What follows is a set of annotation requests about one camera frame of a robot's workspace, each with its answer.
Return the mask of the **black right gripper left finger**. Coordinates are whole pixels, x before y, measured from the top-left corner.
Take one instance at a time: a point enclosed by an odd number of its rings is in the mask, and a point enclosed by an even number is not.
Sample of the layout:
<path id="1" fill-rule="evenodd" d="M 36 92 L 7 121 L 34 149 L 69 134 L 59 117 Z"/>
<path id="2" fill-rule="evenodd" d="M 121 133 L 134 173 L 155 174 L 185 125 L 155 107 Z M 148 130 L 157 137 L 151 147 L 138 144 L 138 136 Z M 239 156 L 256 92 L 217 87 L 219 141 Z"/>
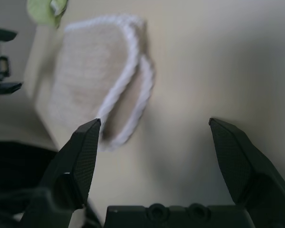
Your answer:
<path id="1" fill-rule="evenodd" d="M 78 127 L 48 165 L 21 219 L 23 228 L 67 228 L 87 205 L 95 170 L 100 119 Z"/>

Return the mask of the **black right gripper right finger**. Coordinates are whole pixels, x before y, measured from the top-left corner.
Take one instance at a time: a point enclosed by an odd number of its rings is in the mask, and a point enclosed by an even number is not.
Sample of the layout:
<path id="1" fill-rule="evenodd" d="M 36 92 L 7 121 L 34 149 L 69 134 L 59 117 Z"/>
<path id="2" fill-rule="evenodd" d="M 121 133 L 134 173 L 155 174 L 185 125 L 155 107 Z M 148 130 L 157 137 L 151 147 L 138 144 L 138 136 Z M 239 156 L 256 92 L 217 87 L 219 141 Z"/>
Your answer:
<path id="1" fill-rule="evenodd" d="M 233 202 L 256 228 L 285 228 L 285 181 L 275 166 L 236 126 L 216 118 L 209 125 Z"/>

